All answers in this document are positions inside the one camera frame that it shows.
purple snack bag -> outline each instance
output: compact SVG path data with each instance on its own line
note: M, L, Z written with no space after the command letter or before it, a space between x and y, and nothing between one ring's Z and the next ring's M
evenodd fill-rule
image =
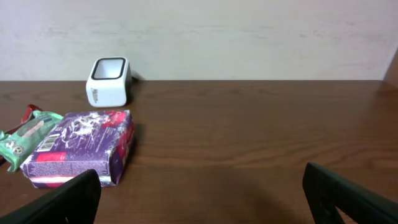
M122 175L134 134L131 113L68 113L21 164L34 187L58 187L87 169L101 185L115 186Z

red label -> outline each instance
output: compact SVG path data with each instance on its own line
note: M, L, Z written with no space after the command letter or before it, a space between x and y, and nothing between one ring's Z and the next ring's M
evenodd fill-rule
M126 119L126 112L123 111L107 111L109 114L108 120L102 124L102 127L116 126Z
M116 150L119 153L120 158L124 158L126 155L126 143L127 143L127 133L123 132L119 138L119 144L116 146Z
M26 109L25 115L21 119L21 124L24 123L25 121L30 120L32 118L31 115L32 115L34 110L43 111L42 108L39 108L36 105L27 105L27 109Z
M63 183L46 183L46 185L48 186L48 187L51 187L51 188L56 188L56 187L59 187L59 186L61 186Z
M127 143L129 143L132 140L132 136L134 134L134 123L131 122L130 128L129 128L129 132L127 134Z
M36 162L53 162L53 161L65 161L67 152L47 152L40 153L37 156Z

white wall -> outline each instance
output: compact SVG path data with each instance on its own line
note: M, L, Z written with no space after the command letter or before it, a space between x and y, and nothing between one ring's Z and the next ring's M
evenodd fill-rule
M397 0L0 0L0 80L115 55L148 80L380 80L397 47Z

green package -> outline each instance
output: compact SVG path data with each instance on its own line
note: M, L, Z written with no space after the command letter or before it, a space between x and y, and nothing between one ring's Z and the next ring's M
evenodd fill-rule
M49 111L33 111L34 118L16 132L7 134L0 130L0 155L11 163L8 171L15 172L36 146L58 124L63 116Z

wood grain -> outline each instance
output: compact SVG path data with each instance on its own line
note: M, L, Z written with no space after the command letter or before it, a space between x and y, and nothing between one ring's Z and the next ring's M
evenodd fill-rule
M356 82L144 82L125 106L137 146L96 223L313 223L301 180L317 162L398 201L398 90ZM0 129L29 103L98 110L84 82L1 82ZM0 167L0 215L49 190Z

